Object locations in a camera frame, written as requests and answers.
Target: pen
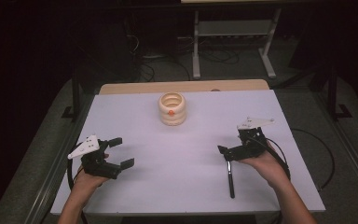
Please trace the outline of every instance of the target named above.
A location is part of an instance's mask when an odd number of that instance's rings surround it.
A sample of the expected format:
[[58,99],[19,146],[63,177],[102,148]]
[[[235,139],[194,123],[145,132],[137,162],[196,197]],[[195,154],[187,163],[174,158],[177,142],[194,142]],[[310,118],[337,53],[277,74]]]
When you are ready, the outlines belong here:
[[232,173],[231,173],[231,161],[227,162],[228,166],[228,185],[229,185],[229,196],[231,198],[235,198],[234,193],[234,181],[232,180]]

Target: table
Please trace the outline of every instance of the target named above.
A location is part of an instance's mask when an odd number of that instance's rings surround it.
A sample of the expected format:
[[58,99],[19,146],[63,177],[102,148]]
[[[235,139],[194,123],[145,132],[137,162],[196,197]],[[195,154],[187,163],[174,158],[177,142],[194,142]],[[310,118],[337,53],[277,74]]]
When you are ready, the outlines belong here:
[[[180,91],[186,98],[187,119],[179,126],[166,126],[158,119],[157,101],[165,91]],[[103,86],[79,141],[93,133],[102,140],[122,137],[122,145],[106,150],[111,154],[107,161],[118,164],[135,158],[135,165],[99,187],[84,211],[109,216],[279,211],[267,182],[253,168],[238,162],[233,163],[236,198],[229,197],[227,164],[217,145],[240,144],[236,125],[246,116],[275,119],[263,128],[264,134],[282,147],[292,182],[309,210],[323,211],[275,93],[263,80]],[[65,176],[51,213],[61,212],[68,195]]]

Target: stacked wooden rings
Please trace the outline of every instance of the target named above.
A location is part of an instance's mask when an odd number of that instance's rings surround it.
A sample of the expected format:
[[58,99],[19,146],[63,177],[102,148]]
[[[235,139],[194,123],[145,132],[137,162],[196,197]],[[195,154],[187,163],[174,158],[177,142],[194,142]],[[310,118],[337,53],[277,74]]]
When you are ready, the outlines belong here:
[[166,125],[179,125],[186,119],[186,100],[178,92],[168,92],[159,97],[158,109],[161,121]]

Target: floor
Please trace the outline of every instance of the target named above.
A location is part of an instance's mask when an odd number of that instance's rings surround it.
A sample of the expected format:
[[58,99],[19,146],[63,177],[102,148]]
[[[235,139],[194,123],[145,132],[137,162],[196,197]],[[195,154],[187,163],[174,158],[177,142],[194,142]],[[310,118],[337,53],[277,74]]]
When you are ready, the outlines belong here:
[[[139,82],[186,81],[191,77],[191,39],[181,40],[178,55],[148,49],[143,55]],[[276,39],[269,57],[277,78],[266,76],[257,48],[262,38],[205,39],[201,51],[201,80],[263,78],[270,87],[284,82],[300,71],[289,68],[295,38]],[[333,121],[326,113],[326,88],[312,92],[312,75],[293,85],[275,90],[282,110],[293,129],[301,154],[324,201],[326,211],[315,213],[319,223],[358,223],[358,100],[351,86],[338,80],[337,104],[345,105],[352,118]],[[82,113],[86,113],[92,95],[82,94]],[[65,172],[62,155],[81,131],[83,117],[77,122],[63,119],[62,112],[72,105],[72,83],[58,92],[34,141],[0,202],[0,223],[56,223],[48,212]],[[324,183],[334,175],[326,186]],[[271,223],[276,214],[257,214],[257,223]],[[88,215],[89,223],[121,223],[122,217]]]

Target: human arm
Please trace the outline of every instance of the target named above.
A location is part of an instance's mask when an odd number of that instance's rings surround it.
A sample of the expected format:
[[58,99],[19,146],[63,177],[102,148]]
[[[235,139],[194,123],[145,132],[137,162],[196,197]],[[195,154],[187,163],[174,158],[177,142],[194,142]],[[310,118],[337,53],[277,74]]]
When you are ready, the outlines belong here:
[[63,206],[59,224],[77,223],[83,207],[92,196],[94,191],[109,178],[88,175],[81,169],[78,172],[72,191]]
[[265,151],[257,158],[249,158],[239,162],[253,166],[274,189],[285,223],[316,223],[285,171],[271,154]]

